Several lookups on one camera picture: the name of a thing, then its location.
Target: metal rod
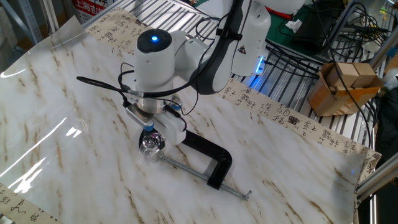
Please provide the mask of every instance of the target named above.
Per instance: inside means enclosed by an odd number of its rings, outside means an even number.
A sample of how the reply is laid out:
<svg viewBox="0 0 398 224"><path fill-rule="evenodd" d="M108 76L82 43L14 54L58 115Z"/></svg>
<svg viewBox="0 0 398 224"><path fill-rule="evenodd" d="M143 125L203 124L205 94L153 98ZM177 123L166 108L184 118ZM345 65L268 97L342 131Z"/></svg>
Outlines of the metal rod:
<svg viewBox="0 0 398 224"><path fill-rule="evenodd" d="M175 161L175 160L173 160L173 159L171 159L169 157L166 157L166 156L163 155L161 157L161 159L163 159L167 163L169 163L169 164L171 164L171 165L173 165L175 167L178 167L178 168L180 168L180 169L182 169L184 171L187 171L188 173L190 173L190 174L192 174L194 176L197 176L197 177L199 177L199 178L201 178L201 179L203 179L205 181L207 181L209 179L209 177L206 176L205 174L202 174L202 173L192 169L191 167L188 167L188 166L186 166L186 165L184 165L184 164L182 164L180 162L177 162L177 161ZM249 195L252 193L252 191L250 190L246 195L244 195L241 192L238 192L237 190L232 189L231 187L229 187L229 186L227 186L225 184L221 184L220 188L222 188L222 189L228 191L229 193L234 194L234 195L236 195L236 196L238 196L241 199L246 200L246 201L249 199Z"/></svg>
<svg viewBox="0 0 398 224"><path fill-rule="evenodd" d="M398 26L394 29L394 31L392 31L391 35L388 37L388 39L381 46L379 51L374 55L372 60L369 62L374 71L376 71L376 69L380 67L384 59L386 59L387 57L386 54L390 50L390 48L395 47L397 44L398 44Z"/></svg>
<svg viewBox="0 0 398 224"><path fill-rule="evenodd" d="M357 189L357 199L362 202L398 175L398 153L380 166Z"/></svg>
<svg viewBox="0 0 398 224"><path fill-rule="evenodd" d="M27 28L27 26L20 19L20 17L17 15L17 13L14 11L14 9L10 6L10 4L6 0L0 0L0 3L4 6L6 11L10 14L11 18L13 18L15 20L15 22L19 25L19 27L22 29L22 31L25 33L25 35L29 38L29 40L33 44L36 44L31 31Z"/></svg>
<svg viewBox="0 0 398 224"><path fill-rule="evenodd" d="M61 0L61 2L62 2L63 11L65 12L65 16L67 17L67 20L69 20L72 17L72 15L70 14L68 0Z"/></svg>

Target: metal pole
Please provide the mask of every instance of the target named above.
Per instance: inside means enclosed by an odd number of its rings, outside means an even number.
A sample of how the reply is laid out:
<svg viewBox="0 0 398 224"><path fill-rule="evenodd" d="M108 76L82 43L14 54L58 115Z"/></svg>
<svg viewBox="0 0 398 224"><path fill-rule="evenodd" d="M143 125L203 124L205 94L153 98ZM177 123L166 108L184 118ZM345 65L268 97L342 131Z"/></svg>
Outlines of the metal pole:
<svg viewBox="0 0 398 224"><path fill-rule="evenodd" d="M10 4L6 0L0 0L0 3L4 6L6 11L10 14L11 18L13 18L15 20L15 22L19 25L19 27L22 29L22 31L25 33L25 35L29 38L29 40L33 44L36 44L31 31L27 28L27 26L20 19L20 17L17 15L17 13L14 11L14 9L10 6Z"/></svg>
<svg viewBox="0 0 398 224"><path fill-rule="evenodd" d="M22 9L22 13L24 14L27 26L32 33L34 43L38 44L43 40L42 33L40 32L39 25L37 24L35 15L33 13L32 7L30 6L29 0L18 0L19 6Z"/></svg>
<svg viewBox="0 0 398 224"><path fill-rule="evenodd" d="M357 199L362 202L398 175L398 153L362 181L357 189Z"/></svg>
<svg viewBox="0 0 398 224"><path fill-rule="evenodd" d="M67 20L69 20L72 16L70 14L69 6L68 6L68 0L61 0L61 2L62 2L63 11L65 12Z"/></svg>
<svg viewBox="0 0 398 224"><path fill-rule="evenodd" d="M359 0L351 0L342 15L340 16L339 20L337 21L336 25L334 26L332 32L330 33L328 39L330 44L333 44L334 41L337 39L338 34L341 32L342 28L344 28L344 24L347 23L350 15L352 15L353 11L355 10L354 3L357 3Z"/></svg>
<svg viewBox="0 0 398 224"><path fill-rule="evenodd" d="M199 178L201 178L201 179L203 179L205 181L207 181L209 179L209 177L206 176L205 174L202 174L202 173L192 169L191 167L188 167L188 166L186 166L186 165L184 165L184 164L182 164L180 162L177 162L177 161L175 161L175 160L173 160L173 159L171 159L169 157L162 156L160 159L163 159L168 164L171 164L171 165L173 165L175 167L183 169L183 170L187 171L188 173L190 173L190 174L192 174L194 176L197 176L197 177L199 177ZM234 194L234 195L240 197L243 200L248 200L249 199L249 195L252 193L251 190L250 190L246 195L244 195L241 192L238 192L237 190L232 189L231 187L228 187L225 184L221 184L220 188L228 191L231 194Z"/></svg>
<svg viewBox="0 0 398 224"><path fill-rule="evenodd" d="M369 62L374 71L380 67L381 63L386 59L387 52L391 47L395 47L398 44L398 26L392 31L391 35L381 46L379 51L374 55L372 60Z"/></svg>
<svg viewBox="0 0 398 224"><path fill-rule="evenodd" d="M57 17L55 15L54 7L51 0L39 0L42 6L43 14L47 22L49 35L55 33L59 29Z"/></svg>

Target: green object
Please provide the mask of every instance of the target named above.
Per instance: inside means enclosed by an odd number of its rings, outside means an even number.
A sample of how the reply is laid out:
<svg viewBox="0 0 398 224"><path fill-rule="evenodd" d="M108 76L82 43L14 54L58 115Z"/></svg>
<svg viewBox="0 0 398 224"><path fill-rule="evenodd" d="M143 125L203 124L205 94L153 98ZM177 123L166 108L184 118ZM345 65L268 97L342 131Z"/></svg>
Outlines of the green object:
<svg viewBox="0 0 398 224"><path fill-rule="evenodd" d="M304 6L298 11L298 13L296 13L297 16L294 16L293 21L300 19L302 22L304 22L305 19L307 18L307 16L311 12L312 12L311 9ZM316 55L317 53L319 53L319 51L308 49L308 48L303 47L300 44L292 42L291 40L293 39L293 37L281 34L279 32L279 26L282 26L281 30L283 33L294 35L293 31L285 26L285 24L288 22L288 20L284 19L282 17L279 17L277 15L274 15L274 14L270 14L270 15L271 15L271 26L270 26L268 34L267 34L268 40L276 42L276 43L283 45L285 47L288 47L292 50L298 51L307 56L312 56L312 55Z"/></svg>
<svg viewBox="0 0 398 224"><path fill-rule="evenodd" d="M198 2L195 3L195 7L198 7L198 6L200 6L201 4L203 4L203 3L207 2L207 1L210 1L210 0L199 0Z"/></svg>

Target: red sign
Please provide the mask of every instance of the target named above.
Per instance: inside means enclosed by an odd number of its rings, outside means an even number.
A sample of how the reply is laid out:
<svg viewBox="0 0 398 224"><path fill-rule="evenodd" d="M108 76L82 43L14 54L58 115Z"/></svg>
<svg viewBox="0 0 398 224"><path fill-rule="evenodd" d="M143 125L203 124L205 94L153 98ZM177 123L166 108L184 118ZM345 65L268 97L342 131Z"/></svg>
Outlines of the red sign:
<svg viewBox="0 0 398 224"><path fill-rule="evenodd" d="M101 5L101 0L95 0L95 3L89 0L72 0L72 3L78 10L92 16L97 15L105 9L105 7Z"/></svg>

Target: table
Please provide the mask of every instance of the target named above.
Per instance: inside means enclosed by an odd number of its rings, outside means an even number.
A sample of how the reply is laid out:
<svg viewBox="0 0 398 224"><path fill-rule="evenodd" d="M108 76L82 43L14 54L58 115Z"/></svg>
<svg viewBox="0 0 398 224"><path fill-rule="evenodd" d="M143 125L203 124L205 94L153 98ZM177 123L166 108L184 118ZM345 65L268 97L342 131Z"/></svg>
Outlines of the table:
<svg viewBox="0 0 398 224"><path fill-rule="evenodd" d="M183 30L196 38L198 38L198 36L195 32L195 24L201 18L206 17L194 9L174 0L124 0L114 3L83 26L85 28L89 27L104 14L116 7L121 7L131 12L138 19L151 27L164 29L169 32ZM209 38L215 36L215 29L216 22L204 22L198 27L200 33ZM204 43L210 44L211 41L204 40ZM306 57L298 52L295 53L292 51L291 53L293 56ZM359 112L344 116L318 117L307 101L307 95L316 83L316 80L291 75L289 72L301 75L307 73L301 72L290 65L286 65L285 62L274 54L270 53L267 61L283 69L279 69L274 65L266 65L262 75L251 77L238 77L233 75L233 78L271 97L273 100L277 100L289 108L312 118L314 121L329 127L337 133L360 142L365 146L368 145L369 140L366 134L364 119ZM319 64L311 62L306 63L313 68L320 68ZM363 106L363 110L369 121L369 126L371 127L373 125L371 114L365 106ZM373 145L375 138L373 133L371 133L371 137L371 145Z"/></svg>
<svg viewBox="0 0 398 224"><path fill-rule="evenodd" d="M225 183L252 190L248 202L166 163L143 161L141 128L119 94L75 78L116 85L113 74L133 56L77 24L70 21L1 74L4 185L63 223L352 222L363 155L325 148L218 96L200 98L188 130L231 153ZM193 106L192 89L179 95ZM210 161L183 146L166 155L200 172Z"/></svg>

